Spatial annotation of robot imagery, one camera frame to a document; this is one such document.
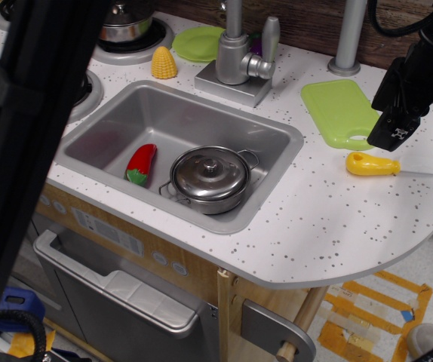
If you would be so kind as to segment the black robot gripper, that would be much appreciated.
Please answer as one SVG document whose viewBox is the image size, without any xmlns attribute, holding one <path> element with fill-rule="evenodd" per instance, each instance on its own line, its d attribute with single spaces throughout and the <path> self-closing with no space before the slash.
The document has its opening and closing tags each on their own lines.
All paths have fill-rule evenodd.
<svg viewBox="0 0 433 362">
<path fill-rule="evenodd" d="M 424 41 L 412 44 L 405 57 L 393 60 L 372 107 L 382 111 L 367 142 L 393 152 L 420 126 L 433 103 L 433 50 Z"/>
</svg>

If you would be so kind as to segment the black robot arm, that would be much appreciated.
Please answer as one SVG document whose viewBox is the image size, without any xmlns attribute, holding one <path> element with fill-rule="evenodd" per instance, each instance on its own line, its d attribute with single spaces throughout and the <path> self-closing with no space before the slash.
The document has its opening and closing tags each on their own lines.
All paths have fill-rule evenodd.
<svg viewBox="0 0 433 362">
<path fill-rule="evenodd" d="M 367 143 L 392 152 L 413 135 L 433 104 L 433 11 L 416 23 L 386 29 L 377 20 L 376 8 L 376 1 L 368 2 L 368 16 L 378 33 L 390 38 L 419 33 L 407 55 L 392 61 L 371 104 L 382 114 Z"/>
</svg>

